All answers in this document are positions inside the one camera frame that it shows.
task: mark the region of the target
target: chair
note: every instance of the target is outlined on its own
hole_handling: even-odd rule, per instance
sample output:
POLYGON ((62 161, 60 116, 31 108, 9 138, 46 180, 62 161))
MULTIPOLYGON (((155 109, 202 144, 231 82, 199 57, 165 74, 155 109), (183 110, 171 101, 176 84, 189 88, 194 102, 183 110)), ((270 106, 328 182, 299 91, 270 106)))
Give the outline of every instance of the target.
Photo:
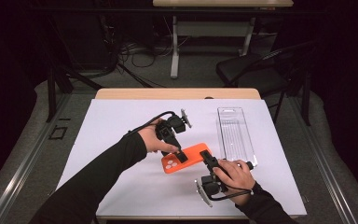
POLYGON ((284 94, 297 94, 306 84, 314 49, 315 41, 309 41, 274 50, 265 56, 249 53, 218 63, 216 73, 224 82, 224 87, 255 88, 261 98, 280 92, 278 103, 268 107, 277 106, 273 117, 276 123, 284 94))

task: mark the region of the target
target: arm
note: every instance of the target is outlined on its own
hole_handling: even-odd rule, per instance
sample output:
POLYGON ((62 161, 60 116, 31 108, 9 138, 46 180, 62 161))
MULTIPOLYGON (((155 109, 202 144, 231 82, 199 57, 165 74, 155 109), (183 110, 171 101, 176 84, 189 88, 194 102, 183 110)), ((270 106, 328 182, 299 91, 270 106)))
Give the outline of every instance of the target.
POLYGON ((252 174, 244 161, 219 161, 219 165, 227 171, 226 175, 221 169, 213 168, 216 175, 227 185, 226 195, 240 192, 242 189, 251 189, 253 195, 244 194, 230 198, 235 206, 248 218, 257 223, 296 223, 275 201, 271 194, 261 189, 255 182, 252 174))
POLYGON ((154 125, 122 138, 54 192, 30 223, 91 223, 120 174, 157 150, 177 148, 159 141, 154 125))

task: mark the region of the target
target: white desk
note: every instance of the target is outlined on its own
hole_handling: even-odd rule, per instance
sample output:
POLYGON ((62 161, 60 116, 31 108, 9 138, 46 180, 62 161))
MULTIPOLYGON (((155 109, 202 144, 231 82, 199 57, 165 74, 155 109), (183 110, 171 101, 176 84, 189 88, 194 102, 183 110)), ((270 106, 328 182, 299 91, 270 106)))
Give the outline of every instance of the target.
MULTIPOLYGON (((127 131, 157 114, 171 110, 180 113, 183 108, 188 114, 192 129, 177 134, 183 148, 204 142, 216 158, 220 158, 216 130, 216 108, 219 106, 240 106, 247 119, 249 133, 258 159, 258 166, 253 170, 256 180, 282 204, 284 210, 293 217, 305 216, 307 213, 293 179, 291 170, 282 151, 269 111, 263 100, 254 95, 255 90, 241 90, 242 96, 249 91, 255 99, 213 99, 213 100, 178 100, 178 93, 186 97, 187 92, 196 95, 218 97, 219 92, 228 89, 164 89, 160 95, 173 92, 176 100, 145 100, 158 97, 156 90, 137 89, 120 90, 116 97, 126 100, 106 100, 109 94, 102 91, 91 102, 68 162, 62 174, 59 186, 77 173, 88 162, 117 142, 127 131), (129 100, 131 93, 144 91, 143 100, 129 100)), ((166 175, 160 163, 161 154, 150 153, 146 159, 125 171, 112 190, 100 203, 97 216, 105 219, 195 219, 195 218, 246 218, 234 207, 230 200, 213 203, 210 208, 196 192, 194 179, 209 172, 201 162, 176 173, 166 175)))
MULTIPOLYGON (((153 0, 154 7, 291 7, 292 0, 153 0)), ((249 48, 255 19, 249 21, 178 21, 172 23, 172 67, 171 78, 178 78, 179 35, 197 36, 245 36, 240 55, 249 48)))

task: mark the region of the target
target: clear plastic case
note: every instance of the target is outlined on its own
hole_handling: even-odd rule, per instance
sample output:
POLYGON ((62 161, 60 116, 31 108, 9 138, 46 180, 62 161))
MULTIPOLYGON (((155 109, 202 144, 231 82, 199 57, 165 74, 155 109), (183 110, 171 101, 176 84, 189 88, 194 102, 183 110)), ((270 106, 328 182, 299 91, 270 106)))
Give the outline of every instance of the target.
POLYGON ((228 161, 250 161, 256 167, 257 159, 242 108, 219 107, 217 114, 216 123, 221 156, 228 161))

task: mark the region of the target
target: dark background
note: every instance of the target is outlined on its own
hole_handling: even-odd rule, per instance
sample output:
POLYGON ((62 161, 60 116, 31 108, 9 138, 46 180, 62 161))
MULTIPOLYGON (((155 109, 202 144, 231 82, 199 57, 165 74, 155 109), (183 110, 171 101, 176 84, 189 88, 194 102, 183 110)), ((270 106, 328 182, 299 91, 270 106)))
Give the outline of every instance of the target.
MULTIPOLYGON (((126 1, 112 2, 125 4, 126 1)), ((139 3, 148 7, 151 1, 139 3)), ((358 180, 358 1, 296 0, 294 8, 328 9, 330 12, 322 20, 285 18, 274 47, 312 37, 322 38, 312 72, 311 89, 323 99, 334 146, 358 180)), ((104 69, 109 66, 109 48, 101 41, 106 36, 101 32, 103 28, 95 25, 98 18, 78 18, 82 20, 82 26, 72 31, 64 28, 67 17, 55 18, 57 23, 54 25, 61 26, 63 36, 57 35, 46 17, 33 16, 30 19, 17 2, 0 1, 0 169, 32 113, 36 99, 34 87, 47 78, 51 67, 47 53, 60 63, 78 62, 82 68, 104 69), (85 30, 92 32, 79 36, 85 30), (43 36, 44 44, 38 41, 38 36, 43 36), (62 38, 71 37, 79 42, 69 41, 65 46, 62 38), (82 49, 87 47, 85 43, 91 44, 92 50, 82 49), (74 58, 68 54, 68 48, 83 50, 84 57, 74 58), (104 57, 91 57, 94 61, 90 63, 88 60, 93 54, 104 57)), ((153 44, 150 28, 157 23, 151 17, 121 19, 125 19, 122 20, 123 27, 130 27, 129 23, 134 27, 125 30, 129 36, 146 46, 153 44), (138 34, 136 31, 140 29, 134 25, 137 21, 143 21, 142 32, 138 34)))

